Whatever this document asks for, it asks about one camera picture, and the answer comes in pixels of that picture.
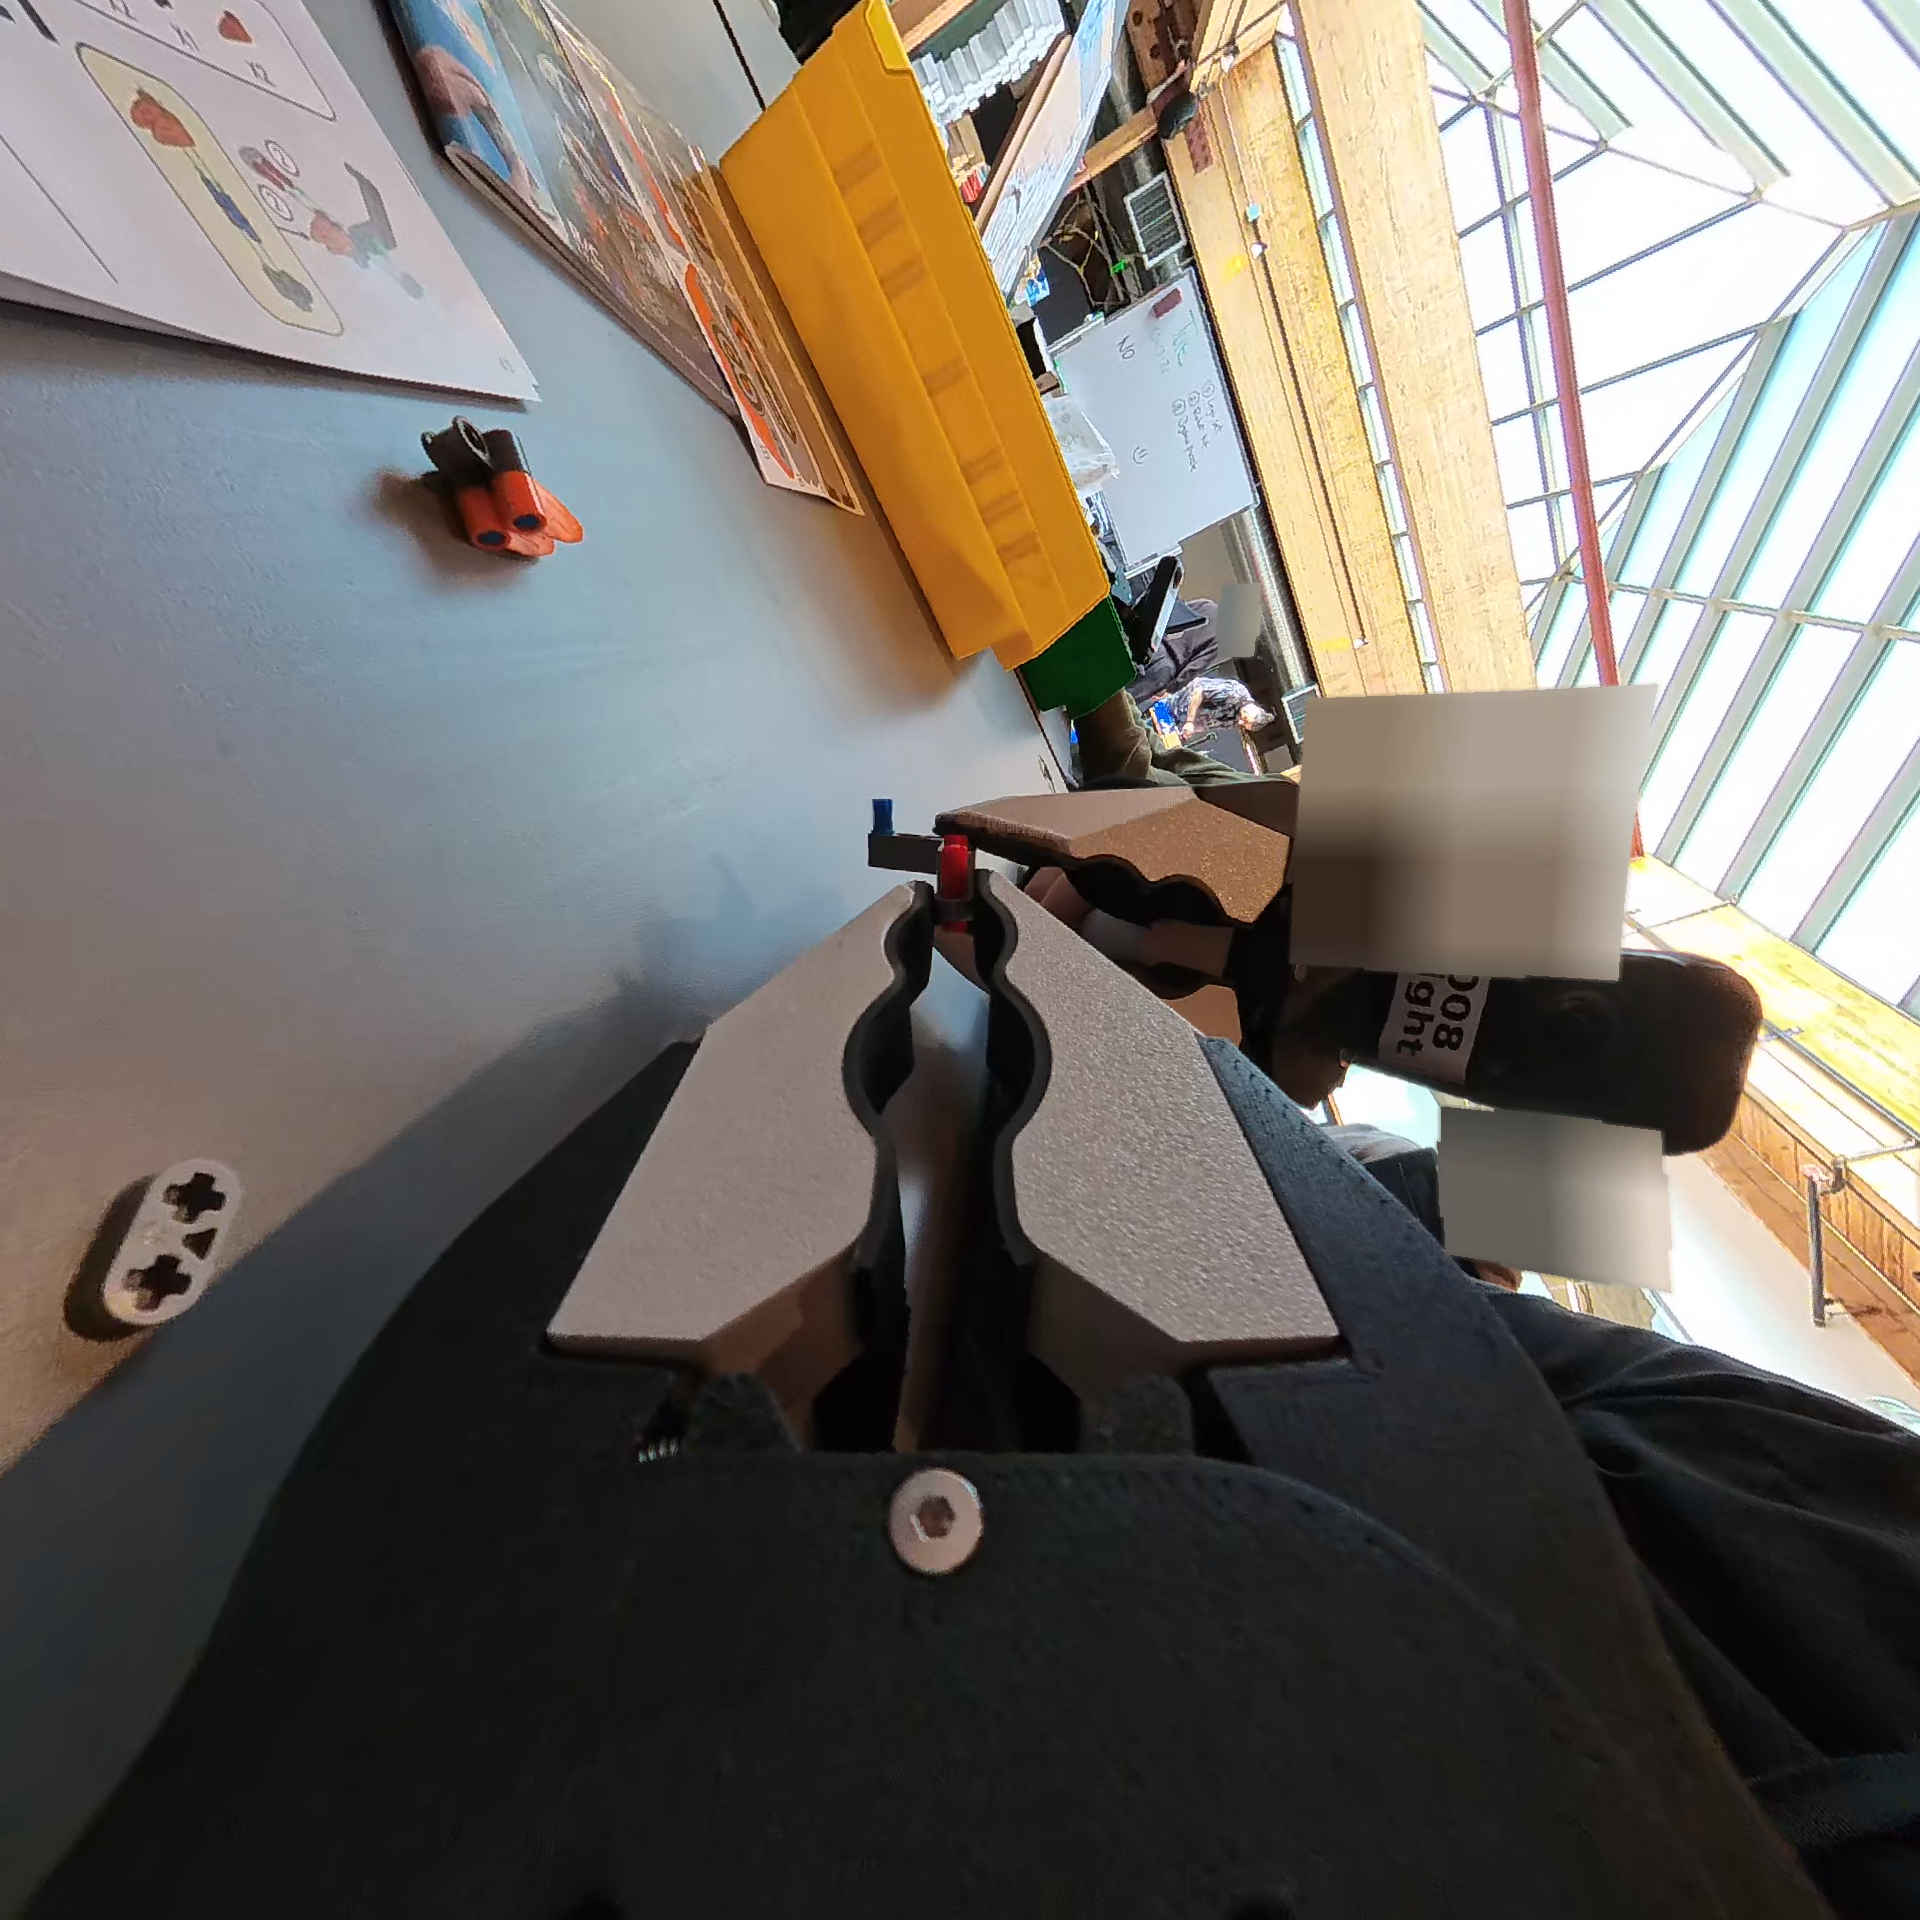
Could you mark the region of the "small white two-hole beam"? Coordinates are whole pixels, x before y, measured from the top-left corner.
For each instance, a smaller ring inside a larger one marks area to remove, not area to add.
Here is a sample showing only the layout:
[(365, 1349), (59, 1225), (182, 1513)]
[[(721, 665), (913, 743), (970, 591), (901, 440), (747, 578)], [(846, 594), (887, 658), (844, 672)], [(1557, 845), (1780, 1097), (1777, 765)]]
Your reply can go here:
[(215, 1160), (187, 1160), (145, 1183), (87, 1292), (103, 1337), (145, 1336), (190, 1312), (221, 1269), (242, 1201), (238, 1175)]

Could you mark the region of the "grey bent beam with pins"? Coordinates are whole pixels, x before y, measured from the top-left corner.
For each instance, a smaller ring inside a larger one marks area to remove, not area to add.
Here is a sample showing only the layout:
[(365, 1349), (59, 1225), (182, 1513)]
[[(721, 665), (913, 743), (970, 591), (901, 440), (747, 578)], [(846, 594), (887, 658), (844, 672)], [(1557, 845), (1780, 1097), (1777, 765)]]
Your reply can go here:
[(871, 802), (866, 863), (877, 874), (931, 881), (933, 916), (939, 929), (970, 929), (977, 913), (977, 860), (961, 832), (901, 832), (895, 805)]

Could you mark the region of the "grey desk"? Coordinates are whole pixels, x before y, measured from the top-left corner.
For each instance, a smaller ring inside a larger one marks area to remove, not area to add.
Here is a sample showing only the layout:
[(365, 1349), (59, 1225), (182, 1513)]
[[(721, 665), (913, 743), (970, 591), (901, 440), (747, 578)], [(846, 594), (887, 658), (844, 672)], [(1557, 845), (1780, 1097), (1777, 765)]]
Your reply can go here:
[[(1057, 784), (887, 529), (733, 427), (310, 5), (540, 380), (586, 541), (460, 540), (500, 410), (4, 309), (4, 1915), (111, 1795), (397, 1300), (671, 1041), (883, 889), (871, 800)], [(175, 1322), (87, 1295), (145, 1183), (245, 1187)]]

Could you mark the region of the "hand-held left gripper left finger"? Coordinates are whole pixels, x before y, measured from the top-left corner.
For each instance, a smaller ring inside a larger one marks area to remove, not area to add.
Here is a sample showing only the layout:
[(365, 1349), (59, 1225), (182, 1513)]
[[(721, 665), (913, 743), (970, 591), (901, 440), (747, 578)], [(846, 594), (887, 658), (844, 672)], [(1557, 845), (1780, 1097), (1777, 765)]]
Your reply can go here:
[(701, 1036), (547, 1340), (763, 1380), (801, 1436), (889, 1450), (906, 1237), (883, 1111), (914, 1068), (933, 892), (901, 882)]

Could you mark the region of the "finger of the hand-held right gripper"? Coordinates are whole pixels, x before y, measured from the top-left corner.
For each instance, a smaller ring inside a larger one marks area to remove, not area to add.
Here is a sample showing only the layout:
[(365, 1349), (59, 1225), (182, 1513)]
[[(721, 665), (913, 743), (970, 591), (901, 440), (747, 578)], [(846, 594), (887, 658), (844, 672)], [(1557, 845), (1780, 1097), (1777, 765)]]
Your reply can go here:
[(1173, 896), (1195, 916), (1253, 927), (1287, 882), (1298, 809), (1287, 778), (1084, 786), (954, 807), (933, 831), (1026, 868), (1090, 874), (1100, 898)]
[(1071, 879), (1035, 879), (1035, 906), (1170, 1004), (1198, 1033), (1241, 1041), (1239, 999), (1227, 983), (1235, 927), (1127, 921), (1094, 907)]

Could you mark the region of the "whiteboard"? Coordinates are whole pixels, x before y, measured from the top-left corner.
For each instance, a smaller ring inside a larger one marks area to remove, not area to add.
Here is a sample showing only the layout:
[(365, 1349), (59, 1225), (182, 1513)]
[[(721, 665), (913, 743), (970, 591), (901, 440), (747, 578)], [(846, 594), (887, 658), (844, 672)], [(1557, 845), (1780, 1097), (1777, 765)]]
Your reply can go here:
[(1229, 381), (1195, 272), (1052, 351), (1066, 393), (1108, 443), (1100, 495), (1131, 568), (1254, 507)]

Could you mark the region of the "robot sticker sheet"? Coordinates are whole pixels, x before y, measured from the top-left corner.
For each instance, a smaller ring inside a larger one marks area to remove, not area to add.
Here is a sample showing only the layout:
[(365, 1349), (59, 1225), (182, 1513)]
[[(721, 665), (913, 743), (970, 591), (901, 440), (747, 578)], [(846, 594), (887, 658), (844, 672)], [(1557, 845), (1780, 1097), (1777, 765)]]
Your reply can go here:
[(718, 169), (700, 148), (660, 165), (669, 173), (655, 189), (660, 233), (758, 480), (861, 517), (858, 480), (787, 339), (777, 299)]

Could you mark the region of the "red pipe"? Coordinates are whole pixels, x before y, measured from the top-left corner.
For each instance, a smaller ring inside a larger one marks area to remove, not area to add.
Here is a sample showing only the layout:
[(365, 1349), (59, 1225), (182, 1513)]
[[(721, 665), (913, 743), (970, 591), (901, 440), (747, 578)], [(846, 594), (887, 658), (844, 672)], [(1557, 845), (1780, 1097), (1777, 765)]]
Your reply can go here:
[(1553, 157), (1546, 130), (1546, 98), (1538, 65), (1538, 42), (1526, 2), (1505, 2), (1505, 36), (1510, 60), (1514, 87), (1517, 91), (1519, 141), (1525, 153), (1526, 203), (1534, 232), (1534, 247), (1540, 275), (1540, 303), (1553, 360), (1555, 404), (1569, 466), (1569, 500), (1574, 522), (1574, 553), (1579, 581), (1586, 594), (1586, 620), (1595, 658), (1598, 681), (1606, 689), (1621, 684), (1615, 656), (1615, 629), (1612, 616), (1612, 586), (1602, 572), (1601, 519), (1593, 498), (1593, 466), (1586, 423), (1577, 386), (1577, 354), (1569, 309), (1569, 280), (1562, 243), (1562, 224), (1553, 195)]

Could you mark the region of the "person's black shirt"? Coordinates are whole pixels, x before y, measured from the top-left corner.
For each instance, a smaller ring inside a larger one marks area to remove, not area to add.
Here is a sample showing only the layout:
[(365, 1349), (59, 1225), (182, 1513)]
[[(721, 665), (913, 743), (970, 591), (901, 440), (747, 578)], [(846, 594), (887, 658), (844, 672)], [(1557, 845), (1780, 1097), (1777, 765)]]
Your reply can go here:
[(1787, 1379), (1484, 1295), (1258, 1075), (1229, 1088), (1274, 1256), (1182, 1349), (1243, 1460), (990, 1473), (1087, 1576), (1195, 1552), (1139, 1727), (1193, 1709), (1218, 1801), (1117, 1859), (1204, 1915), (1916, 1915), (1916, 1436)]

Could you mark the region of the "orange claw piece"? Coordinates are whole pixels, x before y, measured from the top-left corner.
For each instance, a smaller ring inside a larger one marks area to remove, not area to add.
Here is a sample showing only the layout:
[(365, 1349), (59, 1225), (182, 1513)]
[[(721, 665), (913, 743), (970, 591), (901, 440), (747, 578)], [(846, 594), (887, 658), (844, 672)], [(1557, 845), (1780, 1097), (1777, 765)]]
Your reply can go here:
[(471, 546), (500, 557), (542, 560), (586, 540), (581, 519), (534, 477), (509, 427), (482, 427), (455, 417), (421, 434), (421, 452), (428, 461), (425, 480), (443, 495)]

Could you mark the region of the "green storage bin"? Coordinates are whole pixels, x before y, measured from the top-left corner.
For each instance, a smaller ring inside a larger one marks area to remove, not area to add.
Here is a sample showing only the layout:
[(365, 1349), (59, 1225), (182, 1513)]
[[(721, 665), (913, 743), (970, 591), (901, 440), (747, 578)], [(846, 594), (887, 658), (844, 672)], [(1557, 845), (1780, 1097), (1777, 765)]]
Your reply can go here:
[(1135, 681), (1135, 658), (1123, 629), (1119, 609), (1106, 594), (1082, 616), (1046, 651), (1022, 664), (1018, 677), (1039, 712), (1061, 712), (1078, 721), (1105, 706)]

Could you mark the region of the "blue closed manual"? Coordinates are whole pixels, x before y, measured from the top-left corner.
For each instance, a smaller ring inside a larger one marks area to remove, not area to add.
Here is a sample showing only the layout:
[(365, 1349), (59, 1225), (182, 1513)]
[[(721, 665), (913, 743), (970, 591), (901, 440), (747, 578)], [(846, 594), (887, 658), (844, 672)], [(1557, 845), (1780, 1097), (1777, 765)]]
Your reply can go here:
[(733, 399), (548, 5), (389, 2), (445, 161), (724, 419)]

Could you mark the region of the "metal pipe bracket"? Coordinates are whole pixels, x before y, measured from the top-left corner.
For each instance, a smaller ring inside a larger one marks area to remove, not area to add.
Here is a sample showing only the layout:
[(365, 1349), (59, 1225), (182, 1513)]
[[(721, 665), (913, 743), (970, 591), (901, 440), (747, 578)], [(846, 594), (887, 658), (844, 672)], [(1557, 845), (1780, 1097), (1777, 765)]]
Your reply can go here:
[(1801, 1167), (1812, 1327), (1849, 1315), (1891, 1341), (1916, 1340), (1917, 1224), (1911, 1148), (1867, 1148)]

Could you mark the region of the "open instruction booklet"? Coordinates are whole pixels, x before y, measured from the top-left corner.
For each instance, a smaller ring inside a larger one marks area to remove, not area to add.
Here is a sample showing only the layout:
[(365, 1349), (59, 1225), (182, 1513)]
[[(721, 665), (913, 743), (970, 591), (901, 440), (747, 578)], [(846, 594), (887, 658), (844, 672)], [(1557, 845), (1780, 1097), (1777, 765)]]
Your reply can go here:
[(413, 388), (537, 399), (298, 2), (4, 2), (2, 297)]

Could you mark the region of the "white paper sign board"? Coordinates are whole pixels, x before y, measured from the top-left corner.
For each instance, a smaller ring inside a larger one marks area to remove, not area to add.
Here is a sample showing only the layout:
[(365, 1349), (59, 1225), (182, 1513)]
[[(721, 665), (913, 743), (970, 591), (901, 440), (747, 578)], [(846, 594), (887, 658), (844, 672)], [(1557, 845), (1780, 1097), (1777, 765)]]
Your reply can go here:
[(1124, 2), (1090, 2), (1026, 91), (977, 208), (977, 239), (999, 295), (1020, 297), (1050, 221), (1070, 189), (1108, 96)]

